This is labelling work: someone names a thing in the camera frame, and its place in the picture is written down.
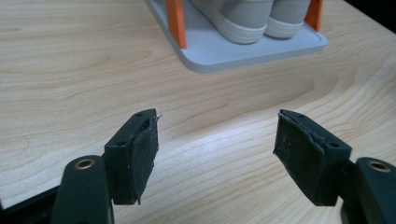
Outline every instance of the wood grain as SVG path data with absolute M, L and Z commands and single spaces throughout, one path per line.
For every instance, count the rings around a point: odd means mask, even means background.
M 199 75 L 143 1 L 0 3 L 0 198 L 60 183 L 101 155 L 133 113 L 155 107 L 160 151 L 141 206 L 117 223 L 339 223 L 272 154 L 277 111 L 304 113 L 369 156 L 396 164 L 396 35 L 325 1 L 320 54 Z

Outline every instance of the white shoe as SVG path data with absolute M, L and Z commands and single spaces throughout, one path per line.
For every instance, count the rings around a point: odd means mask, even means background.
M 276 38 L 294 37 L 304 24 L 311 0 L 274 0 L 266 35 Z
M 252 44 L 262 38 L 274 0 L 191 0 L 231 42 Z

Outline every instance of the shoe rack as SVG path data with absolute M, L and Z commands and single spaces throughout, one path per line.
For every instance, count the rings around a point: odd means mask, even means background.
M 311 7 L 318 7 L 313 5 L 318 1 L 312 0 Z M 187 68 L 201 74 L 319 53 L 328 43 L 319 31 L 321 10 L 312 8 L 308 9 L 304 26 L 292 39 L 264 35 L 254 44 L 237 45 L 226 40 L 188 0 L 146 0 L 146 3 L 179 59 Z

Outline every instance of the gray shoe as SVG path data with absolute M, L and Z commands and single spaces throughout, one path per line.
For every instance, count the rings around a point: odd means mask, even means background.
M 304 24 L 311 0 L 275 0 L 268 20 L 266 35 L 292 38 Z
M 262 38 L 274 0 L 191 0 L 231 42 L 252 44 Z

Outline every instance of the screw hole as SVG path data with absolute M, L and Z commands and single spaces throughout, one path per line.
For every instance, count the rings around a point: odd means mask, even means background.
M 369 166 L 379 172 L 389 173 L 391 171 L 386 164 L 378 161 L 369 161 Z
M 95 161 L 92 159 L 78 161 L 75 165 L 75 168 L 78 170 L 85 170 L 92 167 L 95 164 Z
M 125 147 L 126 146 L 126 142 L 118 142 L 117 146 L 118 147 Z
M 329 146 L 331 147 L 340 147 L 338 143 L 329 143 Z

